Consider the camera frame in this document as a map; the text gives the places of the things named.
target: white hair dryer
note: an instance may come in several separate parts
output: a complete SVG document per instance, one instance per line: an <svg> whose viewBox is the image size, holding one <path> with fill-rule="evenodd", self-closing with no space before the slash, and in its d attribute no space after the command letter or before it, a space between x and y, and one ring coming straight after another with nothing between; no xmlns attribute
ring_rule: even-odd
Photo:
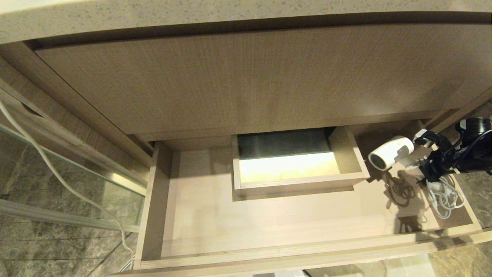
<svg viewBox="0 0 492 277"><path fill-rule="evenodd" d="M403 136L396 136L369 154L369 162L384 171L396 163L397 157L404 157L414 150L413 142Z"/></svg>

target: wooden drawer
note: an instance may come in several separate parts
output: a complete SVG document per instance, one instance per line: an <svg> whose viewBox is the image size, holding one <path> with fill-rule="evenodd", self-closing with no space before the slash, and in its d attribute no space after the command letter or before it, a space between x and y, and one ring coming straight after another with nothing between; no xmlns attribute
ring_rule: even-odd
<svg viewBox="0 0 492 277"><path fill-rule="evenodd" d="M278 150L280 143L284 146ZM233 136L232 151L234 189L245 198L350 189L370 177L354 136L344 126Z"/></svg>
<svg viewBox="0 0 492 277"><path fill-rule="evenodd" d="M371 139L395 135L354 134L364 155ZM414 158L425 151L416 149ZM368 167L371 178L351 190L237 201L232 156L231 147L173 153L156 144L135 267L118 276L229 277L492 240L468 203L448 220L436 218L420 186L399 173L403 161L386 173ZM396 195L394 185L407 186L414 197Z"/></svg>

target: glass shower door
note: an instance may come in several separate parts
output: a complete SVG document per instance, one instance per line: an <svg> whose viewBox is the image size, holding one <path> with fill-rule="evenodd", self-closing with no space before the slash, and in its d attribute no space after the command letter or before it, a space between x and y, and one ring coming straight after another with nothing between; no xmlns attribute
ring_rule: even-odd
<svg viewBox="0 0 492 277"><path fill-rule="evenodd" d="M138 232L145 189L134 191L46 151L65 180L79 193L101 204L124 225ZM16 133L0 125L0 214L40 221L118 230L113 219L70 193L49 170L36 149Z"/></svg>

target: speckled countertop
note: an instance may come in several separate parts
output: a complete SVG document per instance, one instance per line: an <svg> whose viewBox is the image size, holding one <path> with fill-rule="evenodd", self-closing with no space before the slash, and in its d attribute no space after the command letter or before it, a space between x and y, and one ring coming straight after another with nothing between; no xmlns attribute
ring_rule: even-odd
<svg viewBox="0 0 492 277"><path fill-rule="evenodd" d="M134 27L387 11L492 12L492 0L2 0L0 44Z"/></svg>

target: glass panel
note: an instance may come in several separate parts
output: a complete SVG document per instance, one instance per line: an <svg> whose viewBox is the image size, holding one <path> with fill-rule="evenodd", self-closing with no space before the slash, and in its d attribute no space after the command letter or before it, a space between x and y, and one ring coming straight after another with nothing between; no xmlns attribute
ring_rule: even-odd
<svg viewBox="0 0 492 277"><path fill-rule="evenodd" d="M142 195L58 155L47 154L76 191L101 204L123 224L140 224ZM0 155L1 199L89 218L110 218L64 188L33 146L1 127Z"/></svg>

